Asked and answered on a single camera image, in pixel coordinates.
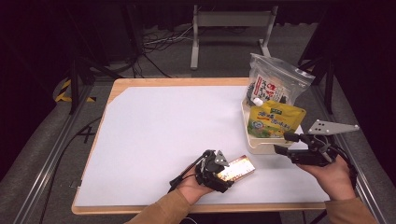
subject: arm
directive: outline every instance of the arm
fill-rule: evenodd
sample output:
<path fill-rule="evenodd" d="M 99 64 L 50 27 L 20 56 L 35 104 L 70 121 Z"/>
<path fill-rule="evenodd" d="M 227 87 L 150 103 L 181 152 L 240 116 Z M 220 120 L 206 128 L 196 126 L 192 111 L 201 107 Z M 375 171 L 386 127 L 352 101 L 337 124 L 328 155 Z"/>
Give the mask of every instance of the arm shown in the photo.
<path fill-rule="evenodd" d="M 185 179 L 170 193 L 159 201 L 143 209 L 126 224 L 178 224 L 189 213 L 191 205 L 213 191 L 213 189 L 198 185 L 195 179 L 195 167 L 186 174 Z"/>
<path fill-rule="evenodd" d="M 313 175 L 330 201 L 325 202 L 331 223 L 376 223 L 373 215 L 357 198 L 349 179 L 347 163 L 338 156 L 336 161 L 324 167 L 298 166 Z"/>

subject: tan long sleeve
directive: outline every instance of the tan long sleeve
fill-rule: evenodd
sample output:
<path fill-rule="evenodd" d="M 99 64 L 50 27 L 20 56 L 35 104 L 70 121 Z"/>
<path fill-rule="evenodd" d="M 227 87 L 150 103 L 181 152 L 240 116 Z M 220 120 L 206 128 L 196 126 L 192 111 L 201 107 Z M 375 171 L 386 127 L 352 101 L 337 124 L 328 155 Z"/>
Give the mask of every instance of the tan long sleeve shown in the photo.
<path fill-rule="evenodd" d="M 190 204 L 178 189 L 147 206 L 125 224 L 178 224 L 189 213 Z"/>
<path fill-rule="evenodd" d="M 333 224 L 373 224 L 375 218 L 360 198 L 325 202 L 327 215 Z"/>

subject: yellow snack package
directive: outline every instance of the yellow snack package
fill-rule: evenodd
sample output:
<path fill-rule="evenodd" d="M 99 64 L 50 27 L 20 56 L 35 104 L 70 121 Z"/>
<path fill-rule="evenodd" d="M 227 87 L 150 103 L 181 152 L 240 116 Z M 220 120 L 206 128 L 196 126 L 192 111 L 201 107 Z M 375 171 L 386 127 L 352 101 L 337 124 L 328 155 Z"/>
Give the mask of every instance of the yellow snack package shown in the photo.
<path fill-rule="evenodd" d="M 247 132 L 258 138 L 282 138 L 283 133 L 294 133 L 306 114 L 304 109 L 272 100 L 264 103 L 256 98 L 253 102 Z"/>

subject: person's right hand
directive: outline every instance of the person's right hand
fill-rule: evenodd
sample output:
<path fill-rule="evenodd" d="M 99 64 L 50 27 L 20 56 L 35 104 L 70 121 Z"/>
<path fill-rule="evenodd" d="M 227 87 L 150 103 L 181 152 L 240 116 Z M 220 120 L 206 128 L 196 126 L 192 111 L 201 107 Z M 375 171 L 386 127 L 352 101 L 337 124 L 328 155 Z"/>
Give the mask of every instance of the person's right hand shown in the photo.
<path fill-rule="evenodd" d="M 324 167 L 301 164 L 297 164 L 297 166 L 317 179 L 320 186 L 329 195 L 330 200 L 338 201 L 356 198 L 349 178 L 349 168 L 341 156 L 337 156 L 335 162 Z"/>

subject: plastic bag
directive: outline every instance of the plastic bag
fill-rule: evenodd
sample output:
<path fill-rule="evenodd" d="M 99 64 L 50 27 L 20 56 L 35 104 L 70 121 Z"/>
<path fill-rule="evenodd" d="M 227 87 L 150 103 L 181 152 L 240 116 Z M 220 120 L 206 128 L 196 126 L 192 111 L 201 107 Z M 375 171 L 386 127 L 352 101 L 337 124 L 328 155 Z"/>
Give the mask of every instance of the plastic bag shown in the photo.
<path fill-rule="evenodd" d="M 294 105 L 296 98 L 309 88 L 314 76 L 280 59 L 251 54 L 247 104 L 254 98 Z"/>

